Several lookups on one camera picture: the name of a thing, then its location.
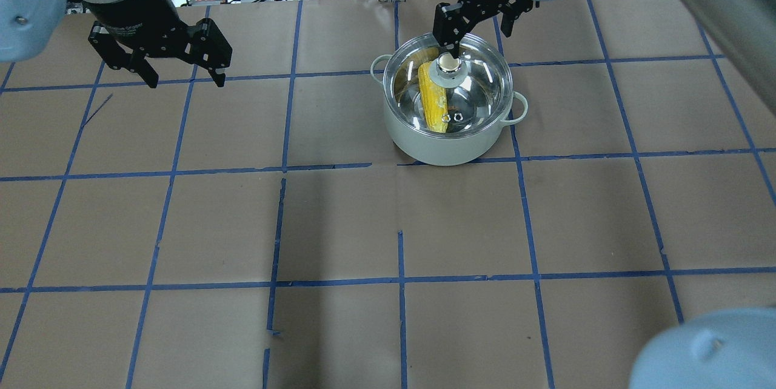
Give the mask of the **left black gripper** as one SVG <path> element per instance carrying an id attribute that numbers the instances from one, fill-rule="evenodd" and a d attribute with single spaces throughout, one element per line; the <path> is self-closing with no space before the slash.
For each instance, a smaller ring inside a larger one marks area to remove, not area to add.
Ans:
<path id="1" fill-rule="evenodd" d="M 113 70 L 139 75 L 157 88 L 158 72 L 150 58 L 178 59 L 204 68 L 223 88 L 233 47 L 210 18 L 186 24 L 172 0 L 80 0 L 94 14 L 88 42 Z"/>

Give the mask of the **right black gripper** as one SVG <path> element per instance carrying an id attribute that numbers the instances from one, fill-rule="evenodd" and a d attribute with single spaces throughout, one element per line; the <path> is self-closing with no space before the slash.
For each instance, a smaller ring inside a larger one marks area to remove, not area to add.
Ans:
<path id="1" fill-rule="evenodd" d="M 455 4 L 438 3 L 435 7 L 433 35 L 438 45 L 454 59 L 460 57 L 463 32 L 502 14 L 501 33 L 510 38 L 521 14 L 540 7 L 535 0 L 457 0 Z"/>

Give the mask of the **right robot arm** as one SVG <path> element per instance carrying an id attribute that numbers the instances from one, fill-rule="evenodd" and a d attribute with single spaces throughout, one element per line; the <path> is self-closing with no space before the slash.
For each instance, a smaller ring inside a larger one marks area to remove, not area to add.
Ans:
<path id="1" fill-rule="evenodd" d="M 477 24 L 502 15 L 502 31 L 542 1 L 457 0 L 435 9 L 432 33 L 453 57 Z M 680 0 L 774 111 L 774 0 Z M 631 388 L 773 388 L 774 306 L 707 313 L 653 337 L 638 354 Z"/>

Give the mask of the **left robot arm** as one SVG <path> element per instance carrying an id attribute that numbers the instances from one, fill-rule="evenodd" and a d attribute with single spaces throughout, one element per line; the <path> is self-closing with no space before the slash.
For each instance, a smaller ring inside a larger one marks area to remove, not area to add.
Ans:
<path id="1" fill-rule="evenodd" d="M 1 59 L 36 57 L 64 18 L 69 0 L 1 0 Z M 77 0 L 95 16 L 89 44 L 113 70 L 133 72 L 150 87 L 158 72 L 150 58 L 177 59 L 204 68 L 218 87 L 226 81 L 233 49 L 212 19 L 186 24 L 172 0 Z"/>

